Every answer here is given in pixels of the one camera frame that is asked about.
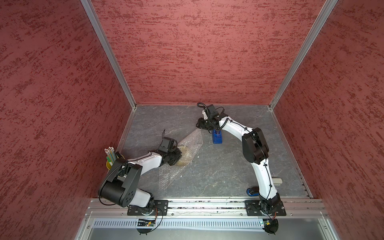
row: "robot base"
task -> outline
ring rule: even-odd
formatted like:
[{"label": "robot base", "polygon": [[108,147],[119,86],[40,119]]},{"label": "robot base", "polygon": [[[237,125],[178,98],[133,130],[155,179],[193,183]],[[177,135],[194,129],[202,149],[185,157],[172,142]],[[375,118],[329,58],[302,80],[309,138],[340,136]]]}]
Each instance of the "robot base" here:
[{"label": "robot base", "polygon": [[127,215],[128,216],[154,216],[156,214],[156,208],[163,211],[163,216],[167,215],[168,210],[168,200],[155,200],[154,207],[143,208],[135,205],[128,206]]},{"label": "robot base", "polygon": [[[248,216],[266,216],[261,211],[260,200],[246,200],[244,202],[245,202],[245,209],[247,210]],[[287,215],[282,202],[278,203],[274,209],[276,210],[275,211],[276,216],[286,216]]]}]

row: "blue object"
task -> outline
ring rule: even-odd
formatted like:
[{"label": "blue object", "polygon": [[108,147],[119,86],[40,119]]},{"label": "blue object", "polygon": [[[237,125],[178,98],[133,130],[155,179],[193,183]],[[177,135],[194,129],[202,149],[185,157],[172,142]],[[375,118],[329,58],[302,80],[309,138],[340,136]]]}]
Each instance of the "blue object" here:
[{"label": "blue object", "polygon": [[212,130],[212,141],[214,143],[223,143],[223,139],[221,137],[221,131]]},{"label": "blue object", "polygon": [[250,196],[250,197],[256,197],[256,196],[259,196],[259,193],[258,193],[258,192],[255,193],[255,194],[251,194],[251,193],[249,192],[249,190],[250,190],[250,188],[247,189],[247,194],[248,194],[248,196]]}]

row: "red textured wall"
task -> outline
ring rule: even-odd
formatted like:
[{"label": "red textured wall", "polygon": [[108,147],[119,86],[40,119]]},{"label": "red textured wall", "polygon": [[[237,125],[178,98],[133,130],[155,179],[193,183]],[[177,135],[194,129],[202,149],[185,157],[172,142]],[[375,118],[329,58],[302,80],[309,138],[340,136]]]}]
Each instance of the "red textured wall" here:
[{"label": "red textured wall", "polygon": [[324,0],[94,0],[138,103],[269,104]]},{"label": "red textured wall", "polygon": [[0,13],[0,239],[71,240],[130,106],[79,0]]},{"label": "red textured wall", "polygon": [[384,2],[339,0],[275,112],[342,239],[384,236]]}]

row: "blue container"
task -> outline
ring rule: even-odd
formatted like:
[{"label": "blue container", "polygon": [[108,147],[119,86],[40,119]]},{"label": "blue container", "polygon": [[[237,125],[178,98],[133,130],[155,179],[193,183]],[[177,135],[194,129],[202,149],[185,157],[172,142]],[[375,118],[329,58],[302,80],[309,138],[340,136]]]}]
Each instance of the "blue container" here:
[{"label": "blue container", "polygon": [[221,131],[212,130],[212,141],[214,143],[223,143]]}]

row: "aluminum frame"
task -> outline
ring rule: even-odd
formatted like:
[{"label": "aluminum frame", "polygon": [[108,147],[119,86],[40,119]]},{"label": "aluminum frame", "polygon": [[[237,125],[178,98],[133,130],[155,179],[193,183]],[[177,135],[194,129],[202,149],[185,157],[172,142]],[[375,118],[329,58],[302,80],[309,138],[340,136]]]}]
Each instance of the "aluminum frame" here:
[{"label": "aluminum frame", "polygon": [[303,176],[303,173],[302,173],[301,170],[300,170],[299,164],[297,163],[296,158],[295,158],[295,156],[293,155],[292,149],[291,149],[291,147],[289,146],[289,143],[288,143],[287,139],[285,138],[284,132],[283,132],[283,130],[282,130],[280,124],[279,124],[279,121],[277,120],[276,115],[275,115],[275,113],[274,113],[273,110],[271,110],[271,114],[272,114],[273,121],[275,122],[277,131],[279,132],[279,135],[280,135],[280,137],[281,137],[281,140],[283,141],[283,145],[284,145],[285,149],[286,149],[287,152],[288,152],[288,155],[289,155],[289,157],[290,157],[290,159],[291,159],[291,162],[292,162],[293,166],[295,167],[295,171],[296,171],[297,175],[299,176],[301,182],[303,183],[304,188],[305,188],[305,190],[306,190],[307,193],[308,193],[308,196],[309,196],[310,198],[315,198],[316,196],[314,196],[314,195],[311,193],[310,188],[308,187],[308,184],[307,184],[307,182],[306,182],[306,180],[305,180],[305,178],[304,178],[304,176]]},{"label": "aluminum frame", "polygon": [[91,21],[93,29],[95,30],[96,35],[99,38],[99,41],[105,51],[105,54],[107,55],[109,62],[111,63],[112,68],[115,71],[115,74],[120,82],[120,85],[125,93],[125,96],[129,101],[129,104],[131,105],[132,109],[136,109],[135,99],[133,98],[133,95],[131,93],[131,90],[129,89],[128,83],[125,80],[123,72],[121,71],[119,63],[115,57],[115,54],[113,53],[113,50],[111,48],[111,45],[109,44],[107,36],[105,35],[105,32],[103,30],[103,27],[101,26],[101,23],[95,12],[95,9],[92,5],[91,0],[80,0],[80,1],[85,9],[85,12],[88,15],[89,20]]},{"label": "aluminum frame", "polygon": [[124,131],[123,131],[123,133],[121,135],[121,138],[120,138],[120,141],[119,141],[119,145],[116,148],[116,151],[118,151],[120,153],[122,151],[122,148],[124,147],[125,141],[127,139],[128,133],[129,133],[129,130],[131,129],[132,122],[133,122],[133,117],[135,116],[136,109],[137,108],[133,108],[131,110],[131,113],[129,114],[129,117],[128,117],[127,124],[125,125]]},{"label": "aluminum frame", "polygon": [[[257,219],[263,217],[247,216],[245,200],[256,200],[255,197],[191,197],[191,198],[156,198],[168,200],[168,213],[164,219]],[[284,197],[287,216],[277,218],[314,218],[319,219],[327,240],[338,240],[333,224],[321,199]],[[83,223],[75,240],[87,240],[96,219],[136,219],[142,216],[127,216],[127,208],[118,205],[105,206],[98,199],[91,199]]]},{"label": "aluminum frame", "polygon": [[293,75],[295,74],[296,70],[300,66],[300,64],[301,64],[302,60],[304,59],[305,55],[307,54],[308,50],[312,46],[312,43],[316,39],[321,28],[324,26],[325,21],[327,20],[327,18],[331,14],[337,1],[338,0],[326,0],[323,7],[321,8],[319,15],[317,16],[317,18],[316,18],[315,22],[313,23],[307,37],[304,40],[299,52],[297,53],[296,58],[294,59],[292,65],[289,68],[287,74],[285,75],[279,89],[277,90],[277,92],[275,93],[275,96],[273,97],[271,103],[269,104],[269,106],[272,110],[275,108],[279,99],[283,95],[284,90],[287,88]]}]

